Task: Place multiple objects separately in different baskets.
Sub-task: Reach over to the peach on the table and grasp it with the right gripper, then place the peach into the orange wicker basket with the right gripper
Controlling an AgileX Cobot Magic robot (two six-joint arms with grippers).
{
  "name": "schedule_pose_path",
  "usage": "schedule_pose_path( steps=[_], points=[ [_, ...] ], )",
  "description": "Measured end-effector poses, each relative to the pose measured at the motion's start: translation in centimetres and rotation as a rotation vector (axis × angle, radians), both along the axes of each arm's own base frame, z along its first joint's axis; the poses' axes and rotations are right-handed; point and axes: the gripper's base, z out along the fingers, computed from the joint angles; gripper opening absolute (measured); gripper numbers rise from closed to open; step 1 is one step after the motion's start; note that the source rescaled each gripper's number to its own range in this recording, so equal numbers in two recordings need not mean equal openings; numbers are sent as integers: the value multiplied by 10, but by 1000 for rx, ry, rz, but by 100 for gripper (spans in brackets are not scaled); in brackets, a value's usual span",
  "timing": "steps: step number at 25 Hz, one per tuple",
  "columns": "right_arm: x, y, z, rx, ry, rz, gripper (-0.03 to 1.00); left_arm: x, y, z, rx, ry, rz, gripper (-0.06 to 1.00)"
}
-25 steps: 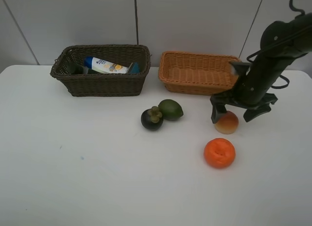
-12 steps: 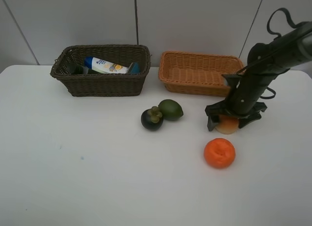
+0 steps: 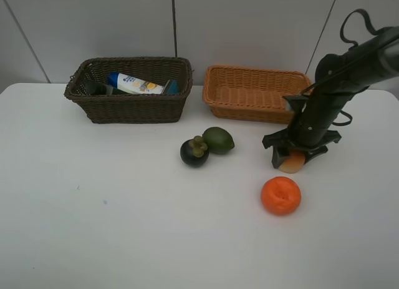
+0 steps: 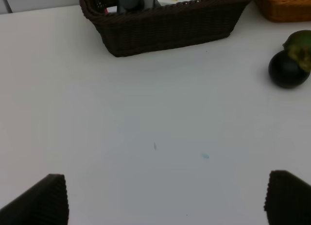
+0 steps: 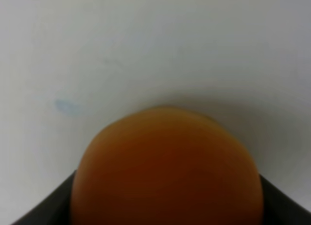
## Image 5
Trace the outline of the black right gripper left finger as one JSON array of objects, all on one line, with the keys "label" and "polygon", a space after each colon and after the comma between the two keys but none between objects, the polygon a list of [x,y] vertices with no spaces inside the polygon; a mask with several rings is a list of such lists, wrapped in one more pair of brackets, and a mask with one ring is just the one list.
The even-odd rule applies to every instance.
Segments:
[{"label": "black right gripper left finger", "polygon": [[70,198],[75,173],[72,173],[42,202],[13,225],[69,225]]}]

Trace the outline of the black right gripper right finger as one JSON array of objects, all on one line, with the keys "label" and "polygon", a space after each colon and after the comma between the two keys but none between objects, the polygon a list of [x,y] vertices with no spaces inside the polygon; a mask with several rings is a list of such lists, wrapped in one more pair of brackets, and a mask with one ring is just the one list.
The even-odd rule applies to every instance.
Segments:
[{"label": "black right gripper right finger", "polygon": [[311,213],[293,201],[263,176],[264,225],[311,225]]}]

